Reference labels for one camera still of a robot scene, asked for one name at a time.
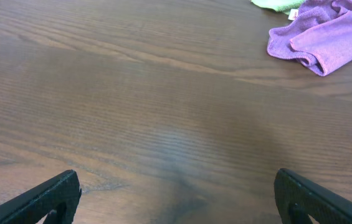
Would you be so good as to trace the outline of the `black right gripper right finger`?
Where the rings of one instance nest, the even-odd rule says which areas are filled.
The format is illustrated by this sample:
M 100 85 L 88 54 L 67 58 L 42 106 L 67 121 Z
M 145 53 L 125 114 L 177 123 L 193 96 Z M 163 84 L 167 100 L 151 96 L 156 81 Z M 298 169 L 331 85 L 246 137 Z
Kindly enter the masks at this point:
M 283 224 L 352 224 L 352 202 L 300 176 L 279 169 L 274 181 L 275 203 Z

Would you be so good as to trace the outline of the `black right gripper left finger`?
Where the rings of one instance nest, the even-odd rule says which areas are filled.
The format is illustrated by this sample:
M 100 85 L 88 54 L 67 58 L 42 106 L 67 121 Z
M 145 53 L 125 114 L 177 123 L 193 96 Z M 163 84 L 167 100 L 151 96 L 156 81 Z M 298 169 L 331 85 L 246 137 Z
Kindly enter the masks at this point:
M 0 205 L 0 224 L 71 224 L 81 194 L 76 171 L 66 170 Z

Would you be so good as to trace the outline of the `purple microfiber cloth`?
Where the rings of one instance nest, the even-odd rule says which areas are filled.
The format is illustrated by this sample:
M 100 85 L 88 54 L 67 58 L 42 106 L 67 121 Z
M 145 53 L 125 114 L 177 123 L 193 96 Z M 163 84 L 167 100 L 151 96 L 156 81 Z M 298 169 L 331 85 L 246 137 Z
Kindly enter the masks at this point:
M 269 30 L 267 53 L 321 77 L 352 61 L 352 0 L 305 1 L 291 24 Z

